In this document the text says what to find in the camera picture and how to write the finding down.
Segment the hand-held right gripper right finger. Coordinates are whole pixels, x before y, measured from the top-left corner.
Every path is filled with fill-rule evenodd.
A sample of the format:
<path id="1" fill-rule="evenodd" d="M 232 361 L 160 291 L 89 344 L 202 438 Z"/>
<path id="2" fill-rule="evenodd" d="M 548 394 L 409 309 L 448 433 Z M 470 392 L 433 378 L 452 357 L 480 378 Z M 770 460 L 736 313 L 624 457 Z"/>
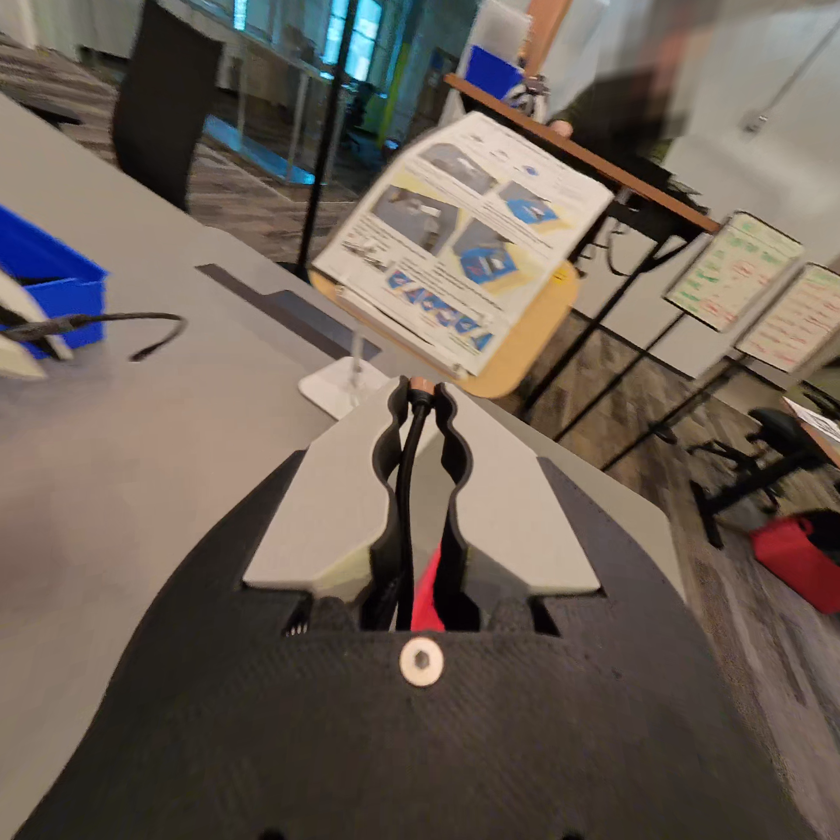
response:
<path id="1" fill-rule="evenodd" d="M 592 595 L 601 583 L 551 483 L 554 464 L 453 385 L 436 390 L 454 483 L 434 577 L 444 629 L 471 632 L 507 599 Z"/>

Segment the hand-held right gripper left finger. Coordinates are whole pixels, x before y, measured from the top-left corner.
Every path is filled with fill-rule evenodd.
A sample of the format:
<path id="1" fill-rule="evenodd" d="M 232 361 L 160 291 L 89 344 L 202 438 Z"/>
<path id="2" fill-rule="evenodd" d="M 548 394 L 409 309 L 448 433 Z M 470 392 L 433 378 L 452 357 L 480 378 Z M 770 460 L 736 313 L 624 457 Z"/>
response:
<path id="1" fill-rule="evenodd" d="M 363 629 L 393 627 L 403 546 L 390 479 L 402 459 L 407 390 L 405 377 L 386 381 L 309 445 L 245 585 L 333 597 L 358 611 Z"/>

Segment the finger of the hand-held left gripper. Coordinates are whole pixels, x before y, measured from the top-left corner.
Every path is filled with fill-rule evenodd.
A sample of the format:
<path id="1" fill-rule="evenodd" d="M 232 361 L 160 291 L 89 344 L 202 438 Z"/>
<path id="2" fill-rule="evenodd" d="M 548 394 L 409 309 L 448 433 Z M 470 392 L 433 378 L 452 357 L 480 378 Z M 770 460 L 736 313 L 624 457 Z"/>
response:
<path id="1" fill-rule="evenodd" d="M 12 278 L 5 269 L 1 269 L 1 310 L 2 327 L 24 329 L 25 343 L 57 361 L 73 359 L 72 350 L 59 335 L 48 335 L 38 326 L 48 318 L 37 300 L 25 287 Z"/>
<path id="2" fill-rule="evenodd" d="M 1 342 L 1 376 L 23 381 L 43 381 L 47 374 L 31 353 L 20 343 Z"/>

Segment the red plastic bin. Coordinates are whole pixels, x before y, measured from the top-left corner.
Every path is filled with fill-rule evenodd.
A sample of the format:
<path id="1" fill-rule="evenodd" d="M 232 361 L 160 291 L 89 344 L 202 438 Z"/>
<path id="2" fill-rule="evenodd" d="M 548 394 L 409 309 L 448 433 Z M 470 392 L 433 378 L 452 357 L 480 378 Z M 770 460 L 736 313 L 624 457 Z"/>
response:
<path id="1" fill-rule="evenodd" d="M 445 625 L 440 619 L 434 603 L 434 586 L 441 557 L 441 544 L 431 555 L 426 569 L 416 584 L 413 599 L 411 631 L 415 633 L 442 633 Z"/>

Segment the tall black mesh chair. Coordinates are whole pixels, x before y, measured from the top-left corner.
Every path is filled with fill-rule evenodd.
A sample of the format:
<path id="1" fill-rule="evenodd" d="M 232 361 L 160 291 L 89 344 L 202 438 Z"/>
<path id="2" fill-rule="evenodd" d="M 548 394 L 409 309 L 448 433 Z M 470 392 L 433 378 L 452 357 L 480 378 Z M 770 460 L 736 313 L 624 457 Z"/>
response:
<path id="1" fill-rule="evenodd" d="M 222 42 L 162 5 L 143 3 L 112 115 L 112 147 L 124 174 L 184 213 L 223 51 Z"/>

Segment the red and black bag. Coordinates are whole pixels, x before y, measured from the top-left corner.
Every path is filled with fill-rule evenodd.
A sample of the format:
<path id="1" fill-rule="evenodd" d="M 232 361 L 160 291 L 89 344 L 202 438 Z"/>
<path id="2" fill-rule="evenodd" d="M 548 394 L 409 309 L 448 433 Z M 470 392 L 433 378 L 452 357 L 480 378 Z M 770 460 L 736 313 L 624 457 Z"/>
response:
<path id="1" fill-rule="evenodd" d="M 819 613 L 839 613 L 839 513 L 818 509 L 751 531 L 754 559 Z"/>

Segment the whiteboard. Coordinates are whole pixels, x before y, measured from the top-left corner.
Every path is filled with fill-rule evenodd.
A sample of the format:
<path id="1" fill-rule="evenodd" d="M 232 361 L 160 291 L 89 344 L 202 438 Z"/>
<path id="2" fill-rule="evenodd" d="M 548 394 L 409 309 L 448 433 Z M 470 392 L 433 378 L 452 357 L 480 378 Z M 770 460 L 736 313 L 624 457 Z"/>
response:
<path id="1" fill-rule="evenodd" d="M 716 333 L 732 329 L 804 253 L 803 244 L 759 217 L 732 213 L 662 295 Z"/>
<path id="2" fill-rule="evenodd" d="M 740 337 L 735 351 L 781 373 L 797 371 L 839 327 L 839 275 L 808 263 Z"/>

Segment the black tripod pole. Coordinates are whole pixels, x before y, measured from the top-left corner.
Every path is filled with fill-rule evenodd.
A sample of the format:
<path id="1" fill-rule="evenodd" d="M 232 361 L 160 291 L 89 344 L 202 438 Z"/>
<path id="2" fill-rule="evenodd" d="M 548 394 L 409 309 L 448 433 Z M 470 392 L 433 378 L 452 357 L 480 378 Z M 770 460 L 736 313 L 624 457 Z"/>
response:
<path id="1" fill-rule="evenodd" d="M 337 122 L 340 93 L 343 87 L 343 76 L 350 51 L 350 42 L 354 28 L 354 20 L 358 8 L 357 1 L 349 1 L 344 18 L 342 37 L 339 42 L 339 54 L 332 67 L 332 81 L 329 87 L 327 109 L 322 129 L 322 136 L 318 147 L 318 155 L 314 168 L 314 183 L 311 186 L 307 212 L 301 232 L 301 243 L 297 261 L 291 273 L 305 283 L 309 283 L 308 258 L 310 245 L 314 235 L 317 215 L 321 200 L 322 187 L 328 167 L 329 151 L 331 148 L 333 131 Z"/>

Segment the white and blue box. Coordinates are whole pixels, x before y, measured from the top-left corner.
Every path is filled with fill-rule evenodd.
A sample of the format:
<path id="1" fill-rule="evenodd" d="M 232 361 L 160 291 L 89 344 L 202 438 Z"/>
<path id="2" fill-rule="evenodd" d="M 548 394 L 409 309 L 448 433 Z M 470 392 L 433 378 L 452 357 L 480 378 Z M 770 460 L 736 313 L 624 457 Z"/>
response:
<path id="1" fill-rule="evenodd" d="M 503 2 L 479 4 L 459 73 L 469 84 L 504 99 L 523 79 L 522 53 L 532 19 Z"/>

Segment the brown wooden desk frame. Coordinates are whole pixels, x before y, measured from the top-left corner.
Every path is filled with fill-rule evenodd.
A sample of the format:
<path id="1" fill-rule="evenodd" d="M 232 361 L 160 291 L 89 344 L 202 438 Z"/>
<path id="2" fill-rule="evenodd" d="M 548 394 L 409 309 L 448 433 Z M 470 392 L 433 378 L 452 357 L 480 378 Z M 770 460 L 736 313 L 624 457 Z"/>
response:
<path id="1" fill-rule="evenodd" d="M 622 284 L 572 342 L 570 348 L 561 355 L 524 399 L 517 411 L 517 417 L 530 422 L 532 410 L 539 399 L 584 347 L 593 333 L 602 326 L 607 316 L 625 297 L 635 281 L 677 256 L 699 235 L 715 234 L 720 225 L 702 213 L 690 200 L 678 198 L 671 191 L 658 189 L 656 185 L 646 183 L 634 173 L 624 170 L 595 152 L 587 150 L 572 140 L 560 137 L 550 128 L 503 104 L 466 79 L 449 73 L 444 77 L 444 82 L 451 91 L 458 93 L 467 111 L 478 111 L 495 119 L 576 171 L 594 178 L 604 186 L 618 189 L 610 205 L 573 249 L 570 261 L 574 265 L 578 264 L 585 248 L 594 244 L 596 236 L 608 219 L 625 224 L 654 242 L 634 270 L 624 278 Z"/>

